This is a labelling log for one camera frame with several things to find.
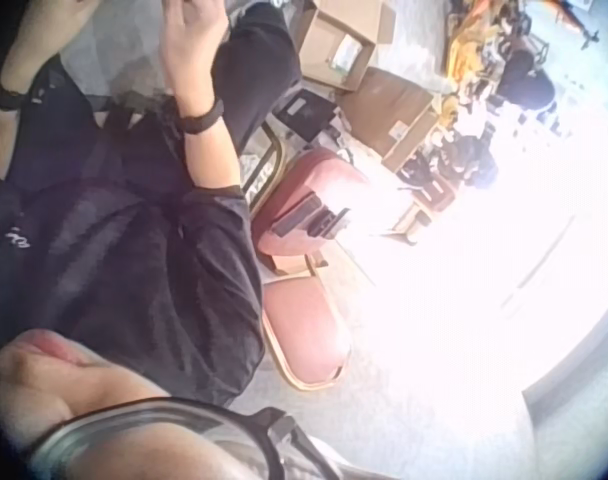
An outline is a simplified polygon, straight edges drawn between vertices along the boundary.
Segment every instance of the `glasses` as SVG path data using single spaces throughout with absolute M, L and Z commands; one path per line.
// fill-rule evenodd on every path
M 49 433 L 29 454 L 45 479 L 66 478 L 83 452 L 121 433 L 152 424 L 174 424 L 210 440 L 266 480 L 288 480 L 296 468 L 312 478 L 340 480 L 335 465 L 319 452 L 293 417 L 275 408 L 245 416 L 223 408 L 174 398 L 148 399 L 74 418 Z

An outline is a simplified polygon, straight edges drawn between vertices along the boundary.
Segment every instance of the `black watch strap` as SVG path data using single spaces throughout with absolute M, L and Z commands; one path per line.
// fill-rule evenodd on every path
M 213 108 L 206 115 L 180 118 L 180 129 L 184 133 L 197 135 L 215 125 L 222 115 L 224 115 L 224 102 L 220 98 L 216 98 Z
M 22 93 L 9 92 L 0 83 L 0 110 L 3 112 L 13 112 L 21 109 L 27 96 Z

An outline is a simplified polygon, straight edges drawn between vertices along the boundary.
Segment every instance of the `white logo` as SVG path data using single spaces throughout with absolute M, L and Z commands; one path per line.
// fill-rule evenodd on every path
M 28 243 L 28 239 L 26 237 L 22 237 L 21 235 L 19 235 L 19 233 L 20 233 L 20 229 L 17 227 L 13 227 L 13 228 L 11 228 L 11 231 L 9 233 L 7 233 L 5 236 L 6 236 L 6 238 L 11 240 L 11 243 L 13 244 L 14 247 L 21 248 L 21 249 L 31 248 L 31 244 Z

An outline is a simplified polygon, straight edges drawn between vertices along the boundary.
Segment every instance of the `white label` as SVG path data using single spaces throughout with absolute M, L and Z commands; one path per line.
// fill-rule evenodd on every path
M 409 128 L 410 127 L 404 122 L 398 120 L 397 123 L 393 125 L 393 128 L 391 128 L 391 131 L 388 132 L 388 134 L 399 142 L 406 136 Z
M 350 35 L 346 35 L 342 40 L 342 43 L 340 43 L 340 46 L 337 47 L 335 57 L 333 57 L 333 60 L 331 61 L 331 68 L 348 75 L 351 73 L 353 64 L 363 48 L 364 47 L 360 42 Z
M 291 108 L 288 109 L 289 116 L 292 117 L 293 115 L 295 115 L 302 109 L 304 105 L 306 105 L 306 100 L 304 100 L 303 98 L 298 98 L 297 100 L 295 100 L 293 105 L 291 105 Z

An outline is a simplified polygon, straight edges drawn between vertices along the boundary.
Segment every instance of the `lips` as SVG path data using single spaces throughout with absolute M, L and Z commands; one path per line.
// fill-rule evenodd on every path
M 72 365 L 83 366 L 87 363 L 82 352 L 55 332 L 48 330 L 30 330 L 20 335 L 16 341 L 18 346 L 32 353 L 56 358 Z

